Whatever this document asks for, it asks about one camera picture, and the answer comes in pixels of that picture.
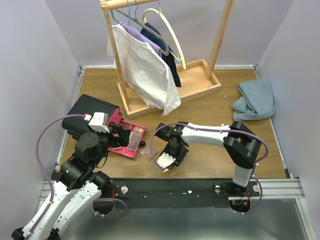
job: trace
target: white shirt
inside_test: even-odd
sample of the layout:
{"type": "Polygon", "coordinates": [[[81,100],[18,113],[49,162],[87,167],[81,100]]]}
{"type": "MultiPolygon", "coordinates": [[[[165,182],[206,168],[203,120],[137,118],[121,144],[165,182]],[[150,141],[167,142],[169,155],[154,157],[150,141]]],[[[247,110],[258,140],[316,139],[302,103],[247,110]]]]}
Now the white shirt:
{"type": "MultiPolygon", "coordinates": [[[[151,108],[163,109],[166,116],[181,100],[168,65],[147,42],[131,36],[120,25],[112,26],[124,80],[151,108]]],[[[108,55],[113,56],[108,40],[108,55]]]]}

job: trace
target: navy blue shirt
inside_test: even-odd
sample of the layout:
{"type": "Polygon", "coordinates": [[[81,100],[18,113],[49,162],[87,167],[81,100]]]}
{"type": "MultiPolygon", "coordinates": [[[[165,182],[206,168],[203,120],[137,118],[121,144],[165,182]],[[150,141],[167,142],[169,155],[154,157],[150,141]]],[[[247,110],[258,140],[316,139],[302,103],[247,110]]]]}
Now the navy blue shirt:
{"type": "MultiPolygon", "coordinates": [[[[147,22],[144,25],[147,26],[148,28],[150,28],[151,30],[155,31],[157,34],[161,35],[160,32],[156,28],[154,28],[150,23],[147,22]]],[[[146,36],[150,41],[157,44],[163,51],[166,51],[166,45],[165,45],[164,41],[157,38],[151,32],[142,28],[141,34],[146,36]]],[[[175,86],[178,88],[181,88],[181,82],[180,82],[180,77],[177,72],[175,57],[171,53],[169,53],[168,56],[162,54],[162,60],[169,66],[171,73],[172,73],[172,77],[173,77],[175,86]]]]}

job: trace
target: wooden table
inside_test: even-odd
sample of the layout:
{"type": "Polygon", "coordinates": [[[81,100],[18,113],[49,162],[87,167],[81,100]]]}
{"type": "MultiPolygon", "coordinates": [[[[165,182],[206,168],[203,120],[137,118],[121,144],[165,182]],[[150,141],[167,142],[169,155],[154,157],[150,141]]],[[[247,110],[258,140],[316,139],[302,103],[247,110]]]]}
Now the wooden table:
{"type": "MultiPolygon", "coordinates": [[[[252,69],[215,69],[214,73],[222,84],[222,89],[216,93],[203,96],[181,104],[168,116],[162,117],[162,110],[130,120],[146,127],[144,140],[148,143],[151,135],[160,122],[174,123],[189,122],[204,126],[230,125],[233,122],[232,104],[241,96],[237,84],[256,79],[252,69]]],[[[86,69],[79,96],[87,94],[95,98],[118,105],[123,118],[128,120],[123,102],[117,87],[119,81],[116,69],[86,69]]],[[[263,138],[269,146],[269,155],[256,168],[258,178],[285,178],[279,150],[269,119],[246,121],[244,124],[256,135],[263,138]]],[[[74,152],[74,141],[68,137],[62,162],[74,152]]],[[[153,146],[161,152],[166,142],[155,139],[153,146]]],[[[260,149],[259,156],[265,152],[260,149]]],[[[103,168],[99,169],[112,178],[232,178],[235,164],[223,148],[192,144],[189,153],[179,167],[163,173],[155,167],[154,162],[148,161],[140,153],[135,160],[109,152],[103,168]]]]}

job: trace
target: pink tray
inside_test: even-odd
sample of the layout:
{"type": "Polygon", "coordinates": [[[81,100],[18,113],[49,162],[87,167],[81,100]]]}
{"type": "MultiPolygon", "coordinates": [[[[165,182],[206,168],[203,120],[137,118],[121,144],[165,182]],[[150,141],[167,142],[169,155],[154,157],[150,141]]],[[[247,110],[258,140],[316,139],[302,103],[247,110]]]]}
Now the pink tray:
{"type": "MultiPolygon", "coordinates": [[[[121,120],[120,123],[117,123],[117,124],[120,124],[120,125],[121,124],[132,125],[131,132],[135,129],[135,127],[142,128],[143,132],[142,132],[141,137],[140,137],[140,142],[142,141],[142,138],[143,138],[143,136],[145,134],[145,131],[146,131],[146,127],[145,126],[141,126],[141,125],[134,124],[134,123],[128,122],[128,121],[123,121],[123,120],[121,120]]],[[[138,152],[138,148],[139,148],[139,145],[137,146],[135,151],[131,151],[131,150],[128,150],[124,146],[122,146],[121,148],[118,148],[118,149],[112,149],[111,147],[109,147],[109,151],[135,159],[135,157],[137,155],[137,152],[138,152]]]]}

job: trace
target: white wall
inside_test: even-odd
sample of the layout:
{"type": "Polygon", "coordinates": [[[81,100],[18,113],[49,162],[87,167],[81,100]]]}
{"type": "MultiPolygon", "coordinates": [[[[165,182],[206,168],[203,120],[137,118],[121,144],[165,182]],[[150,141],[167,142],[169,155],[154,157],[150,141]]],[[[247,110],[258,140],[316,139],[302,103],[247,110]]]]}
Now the white wall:
{"type": "MultiPolygon", "coordinates": [[[[0,239],[34,216],[44,181],[35,158],[42,129],[72,106],[79,67],[43,0],[0,7],[0,239]]],[[[52,172],[63,130],[57,124],[40,143],[52,172]]]]}
{"type": "MultiPolygon", "coordinates": [[[[61,29],[69,47],[81,66],[109,65],[113,61],[107,56],[107,28],[99,0],[45,0],[61,29]]],[[[218,65],[257,64],[293,0],[239,0],[221,52],[218,65]]],[[[205,58],[207,61],[219,25],[224,0],[164,0],[163,14],[170,22],[180,42],[187,62],[205,58]]],[[[138,18],[147,8],[158,9],[157,2],[139,6],[138,18]]],[[[150,13],[149,22],[167,39],[173,41],[160,17],[150,13]]]]}
{"type": "Polygon", "coordinates": [[[295,0],[258,65],[274,95],[272,118],[284,160],[299,176],[320,239],[320,2],[295,0]]]}

